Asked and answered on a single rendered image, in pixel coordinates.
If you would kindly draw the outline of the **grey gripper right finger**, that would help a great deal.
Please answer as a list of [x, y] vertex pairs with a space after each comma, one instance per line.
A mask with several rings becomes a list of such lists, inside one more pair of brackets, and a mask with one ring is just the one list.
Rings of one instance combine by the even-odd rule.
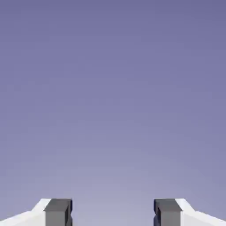
[[226, 226], [226, 221], [196, 211], [184, 198], [154, 199], [153, 226]]

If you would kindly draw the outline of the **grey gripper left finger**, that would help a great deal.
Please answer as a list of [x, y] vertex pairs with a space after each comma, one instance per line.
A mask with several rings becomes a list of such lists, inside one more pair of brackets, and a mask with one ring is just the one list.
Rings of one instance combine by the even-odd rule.
[[0, 221], [0, 226], [73, 226], [72, 199], [42, 198], [30, 211]]

